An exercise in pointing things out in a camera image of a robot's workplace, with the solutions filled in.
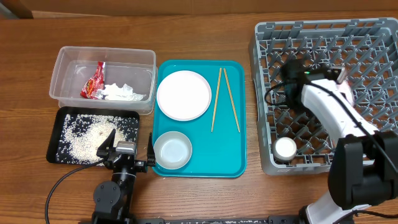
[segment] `plastic bin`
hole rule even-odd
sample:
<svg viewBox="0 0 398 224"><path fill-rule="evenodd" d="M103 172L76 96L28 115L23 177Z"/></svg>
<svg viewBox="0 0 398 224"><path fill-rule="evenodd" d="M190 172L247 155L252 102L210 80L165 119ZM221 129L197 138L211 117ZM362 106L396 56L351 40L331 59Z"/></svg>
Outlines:
<svg viewBox="0 0 398 224"><path fill-rule="evenodd" d="M141 101L92 100L80 96L83 85L91 78L98 61L106 62L105 84L127 84L134 93L143 94ZM152 50L115 49L106 47L63 47L55 62L50 96L59 106L134 110L151 114L157 79L156 56Z"/></svg>
<svg viewBox="0 0 398 224"><path fill-rule="evenodd" d="M330 21L260 22L249 45L251 74L257 95L257 131L261 166L269 175L327 172L334 148L325 129L309 114L287 106L269 106L266 91L280 83L281 66L290 58L305 58L306 66L342 65L349 72L356 109L380 131L398 132L398 21L394 18ZM282 90L271 92L274 103ZM297 144L291 162L277 162L272 144L290 137Z"/></svg>

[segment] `clear plastic container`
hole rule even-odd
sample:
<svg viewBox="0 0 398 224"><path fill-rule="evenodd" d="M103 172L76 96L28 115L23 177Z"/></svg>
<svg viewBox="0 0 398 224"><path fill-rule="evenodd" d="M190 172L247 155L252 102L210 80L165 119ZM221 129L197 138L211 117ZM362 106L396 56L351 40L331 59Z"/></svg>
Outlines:
<svg viewBox="0 0 398 224"><path fill-rule="evenodd" d="M91 78L98 62L106 62L105 84L127 84L134 93L143 94L141 101L92 100L80 96L83 85ZM157 68L152 50L115 49L106 47L62 47L50 84L50 96L59 106L134 110L151 114L154 108Z"/></svg>

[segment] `black tray with white grains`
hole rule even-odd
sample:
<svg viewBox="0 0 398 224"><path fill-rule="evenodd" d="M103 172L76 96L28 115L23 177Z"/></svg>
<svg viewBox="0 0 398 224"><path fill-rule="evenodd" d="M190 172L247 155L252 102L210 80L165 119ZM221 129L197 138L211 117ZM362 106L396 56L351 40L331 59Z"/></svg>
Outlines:
<svg viewBox="0 0 398 224"><path fill-rule="evenodd" d="M139 115L135 111L94 108L60 108L55 117L47 161L57 164L91 164L100 160L98 146L116 130L119 141L136 142Z"/></svg>

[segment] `teal tray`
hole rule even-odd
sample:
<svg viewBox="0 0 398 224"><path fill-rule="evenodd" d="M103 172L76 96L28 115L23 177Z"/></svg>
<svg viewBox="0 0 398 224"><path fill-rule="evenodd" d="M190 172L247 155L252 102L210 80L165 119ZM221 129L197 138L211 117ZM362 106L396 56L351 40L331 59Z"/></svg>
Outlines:
<svg viewBox="0 0 398 224"><path fill-rule="evenodd" d="M211 132L220 67L227 71L240 133L236 127L224 73L221 74L214 130ZM166 177L239 177L247 164L243 67L233 61L168 60L159 68L158 87L167 75L180 70L197 72L207 80L211 87L211 103L202 116L192 121L170 119L155 103L152 143L163 133L179 131L191 140L193 152L188 164L180 169L168 170L156 164L153 170Z"/></svg>

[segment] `wooden table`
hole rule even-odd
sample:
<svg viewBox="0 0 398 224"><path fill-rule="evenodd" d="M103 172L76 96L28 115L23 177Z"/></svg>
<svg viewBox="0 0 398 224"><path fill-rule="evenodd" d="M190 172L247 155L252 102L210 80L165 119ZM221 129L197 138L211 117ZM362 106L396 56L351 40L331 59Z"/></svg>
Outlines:
<svg viewBox="0 0 398 224"><path fill-rule="evenodd" d="M49 97L61 47L151 49L168 59L235 60L246 74L248 168L237 179L164 178L138 174L132 213L139 218L238 218L297 214L327 191L327 174L269 176L260 166L257 108L248 44L264 21L398 17L398 11L306 12L221 16L98 17L0 21L0 223L44 223L53 184L74 166L49 164L45 154L58 102ZM141 117L144 159L153 114ZM50 203L51 223L89 220L93 191L111 171L95 167L67 178ZM398 200L371 210L397 213ZM360 215L358 223L396 223Z"/></svg>

